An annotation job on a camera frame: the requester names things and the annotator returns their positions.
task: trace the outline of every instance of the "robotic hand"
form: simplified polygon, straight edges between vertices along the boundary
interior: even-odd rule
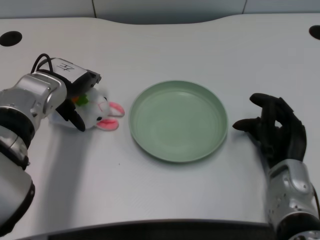
[[[42,57],[46,60],[39,63]],[[71,98],[86,93],[100,79],[93,71],[43,53],[31,73],[0,92],[0,237],[12,231],[34,198],[35,186],[24,170],[41,120],[56,110],[84,131]]]
[[[255,93],[250,100],[262,108],[261,117],[239,120],[233,127],[252,135],[270,168],[266,193],[269,223],[279,240],[320,239],[318,197],[303,163],[305,127],[281,97]],[[276,127],[276,121],[282,126]]]

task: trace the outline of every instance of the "plush toy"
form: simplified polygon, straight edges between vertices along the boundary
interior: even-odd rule
[[[113,131],[119,127],[118,120],[110,117],[123,117],[124,109],[117,103],[109,102],[97,89],[91,88],[84,95],[73,98],[76,111],[82,118],[85,128],[97,127]],[[57,112],[48,116],[53,124],[76,128],[70,121],[65,121]]]

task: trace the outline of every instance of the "plate rim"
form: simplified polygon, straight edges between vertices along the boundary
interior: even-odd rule
[[[221,103],[222,105],[222,108],[224,110],[224,113],[225,113],[225,118],[226,118],[226,128],[224,130],[224,134],[223,134],[223,137],[221,138],[221,140],[218,142],[218,144],[216,145],[216,147],[214,147],[212,150],[210,150],[208,153],[204,154],[203,156],[201,157],[196,157],[196,158],[193,158],[193,159],[190,159],[190,160],[186,160],[186,161],[175,161],[175,160],[170,160],[170,159],[166,159],[164,157],[159,157],[159,156],[156,156],[154,154],[152,154],[150,151],[148,151],[147,149],[145,149],[141,143],[139,143],[139,141],[137,140],[137,137],[135,136],[135,134],[133,133],[133,127],[132,127],[132,111],[133,111],[133,108],[134,108],[134,105],[136,103],[136,101],[138,100],[138,98],[145,92],[147,91],[148,89],[151,89],[157,85],[160,85],[160,84],[165,84],[165,83],[168,83],[168,82],[182,82],[182,83],[189,83],[189,84],[195,84],[195,85],[198,85],[204,89],[206,89],[207,91],[209,91],[210,93],[212,93],[218,100],[219,102]],[[177,163],[177,164],[183,164],[183,163],[189,163],[189,162],[194,162],[194,161],[198,161],[198,160],[201,160],[207,156],[209,156],[210,154],[212,154],[214,151],[216,151],[220,146],[221,144],[224,142],[224,140],[226,139],[226,136],[227,136],[227,133],[228,133],[228,126],[229,126],[229,118],[228,118],[228,114],[227,114],[227,111],[226,111],[226,108],[225,108],[225,105],[223,104],[223,102],[220,100],[220,98],[211,90],[209,90],[207,87],[201,85],[201,84],[198,84],[198,83],[195,83],[195,82],[191,82],[191,81],[185,81],[185,80],[167,80],[167,81],[161,81],[161,82],[158,82],[158,83],[155,83],[147,88],[145,88],[142,92],[140,92],[140,94],[134,99],[131,107],[130,107],[130,111],[129,111],[129,115],[128,115],[128,119],[129,119],[129,129],[130,129],[130,134],[131,136],[133,137],[133,139],[135,140],[135,142],[139,145],[140,148],[142,148],[144,151],[146,151],[148,154],[152,155],[153,157],[156,157],[157,159],[160,159],[160,160],[163,160],[163,161],[167,161],[167,162],[170,162],[170,163]]]

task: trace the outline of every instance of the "green plate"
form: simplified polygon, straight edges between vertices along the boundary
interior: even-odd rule
[[[208,89],[187,81],[165,81],[136,98],[129,127],[149,154],[184,163],[219,147],[227,134],[228,117],[221,101]]]

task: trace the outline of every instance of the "gray wall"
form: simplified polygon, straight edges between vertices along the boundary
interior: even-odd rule
[[[320,13],[320,0],[0,0],[0,19],[96,16],[128,24],[183,24],[242,13]]]

